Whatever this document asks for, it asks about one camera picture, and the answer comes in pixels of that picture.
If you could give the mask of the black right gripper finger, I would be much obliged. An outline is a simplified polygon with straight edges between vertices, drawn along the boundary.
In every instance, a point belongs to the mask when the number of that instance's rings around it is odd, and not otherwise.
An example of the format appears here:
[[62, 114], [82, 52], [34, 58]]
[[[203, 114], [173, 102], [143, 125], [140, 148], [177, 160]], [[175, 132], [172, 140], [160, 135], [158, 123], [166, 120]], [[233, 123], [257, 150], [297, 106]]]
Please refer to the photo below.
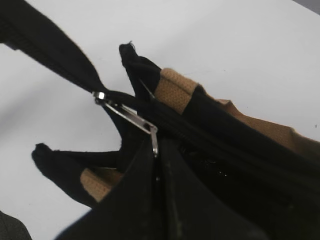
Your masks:
[[32, 238], [20, 220], [1, 211], [0, 240], [32, 240]]

